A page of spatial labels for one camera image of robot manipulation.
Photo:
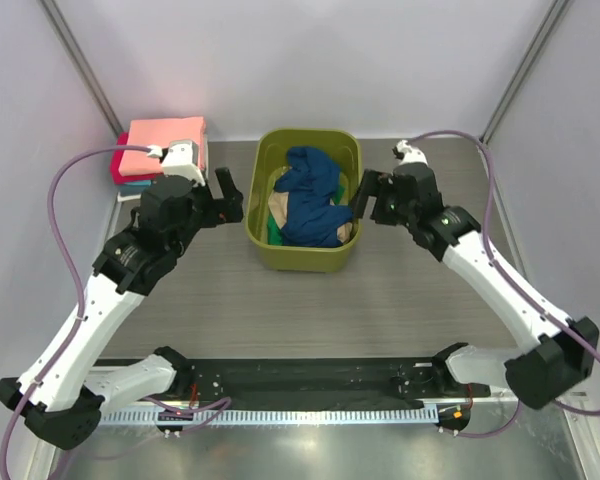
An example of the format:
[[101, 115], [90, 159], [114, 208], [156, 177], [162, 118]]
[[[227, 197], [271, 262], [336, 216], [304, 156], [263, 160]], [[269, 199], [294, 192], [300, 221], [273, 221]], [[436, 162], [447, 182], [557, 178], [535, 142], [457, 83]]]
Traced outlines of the blue mickey t shirt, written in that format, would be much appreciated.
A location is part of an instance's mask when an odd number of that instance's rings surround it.
[[274, 183], [270, 215], [285, 246], [339, 248], [349, 241], [353, 214], [343, 205], [340, 167], [324, 151], [292, 147], [288, 170]]

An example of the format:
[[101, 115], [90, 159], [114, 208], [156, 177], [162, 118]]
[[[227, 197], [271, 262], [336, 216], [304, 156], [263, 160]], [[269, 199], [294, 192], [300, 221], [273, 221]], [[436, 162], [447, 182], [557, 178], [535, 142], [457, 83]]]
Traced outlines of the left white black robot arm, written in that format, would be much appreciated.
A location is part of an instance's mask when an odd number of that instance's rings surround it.
[[222, 195], [182, 176], [163, 176], [141, 195], [129, 224], [93, 263], [80, 302], [35, 364], [0, 380], [0, 402], [39, 439], [65, 451], [82, 444], [102, 417], [152, 395], [180, 397], [194, 383], [192, 361], [171, 347], [98, 380], [87, 375], [125, 319], [176, 267], [194, 236], [243, 219], [231, 172], [215, 171]]

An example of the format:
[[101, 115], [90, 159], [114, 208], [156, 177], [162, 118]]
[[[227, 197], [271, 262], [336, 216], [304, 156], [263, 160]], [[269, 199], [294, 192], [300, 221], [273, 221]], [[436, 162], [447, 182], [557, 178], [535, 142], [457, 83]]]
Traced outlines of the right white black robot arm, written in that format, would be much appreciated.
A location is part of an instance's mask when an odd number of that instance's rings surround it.
[[502, 350], [457, 343], [439, 352], [436, 361], [454, 381], [507, 388], [525, 406], [540, 410], [591, 375], [597, 325], [587, 317], [572, 319], [496, 249], [486, 249], [478, 221], [462, 207], [444, 205], [428, 166], [364, 171], [350, 202], [355, 217], [363, 216], [369, 199], [375, 201], [375, 223], [406, 227], [418, 246], [479, 294], [517, 344]]

